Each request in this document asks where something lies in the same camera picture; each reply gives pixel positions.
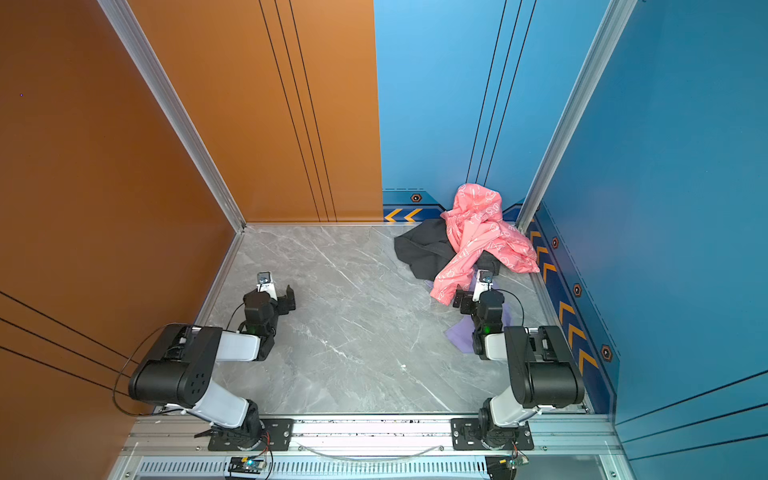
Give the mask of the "purple cloth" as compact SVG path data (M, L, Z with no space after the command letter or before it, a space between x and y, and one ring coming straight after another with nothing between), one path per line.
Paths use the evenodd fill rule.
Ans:
M473 292L475 279L468 290ZM462 353L485 355L485 338L502 334L505 327L512 325L512 315L506 303L506 291L496 287L481 294L475 315L462 315L462 319L449 328L445 335Z

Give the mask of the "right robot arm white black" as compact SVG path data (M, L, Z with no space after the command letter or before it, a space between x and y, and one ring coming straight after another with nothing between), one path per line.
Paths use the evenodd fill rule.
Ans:
M507 365L509 383L485 400L475 417L451 420L453 448L470 450L534 449L529 422L537 415L583 402L582 374L557 326L506 326L504 293L479 294L457 289L453 306L473 322L473 352Z

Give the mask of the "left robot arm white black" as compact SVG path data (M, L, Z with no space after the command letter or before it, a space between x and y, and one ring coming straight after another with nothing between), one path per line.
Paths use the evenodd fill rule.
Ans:
M275 345L279 318L296 309L291 287L278 295L267 282L243 297L245 319L230 331L221 327L169 324L137 366L128 382L129 397L168 407L205 421L197 438L211 451L285 450L290 421L263 420L253 400L238 396L213 379L218 363L261 362Z

